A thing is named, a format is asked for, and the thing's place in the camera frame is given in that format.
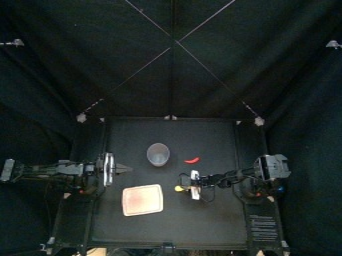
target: fabric wall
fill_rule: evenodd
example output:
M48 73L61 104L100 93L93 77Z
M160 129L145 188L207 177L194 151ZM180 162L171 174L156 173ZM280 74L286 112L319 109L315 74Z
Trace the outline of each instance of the fabric wall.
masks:
M342 52L323 50L270 117L271 153L292 171L282 202L294 255L342 255Z

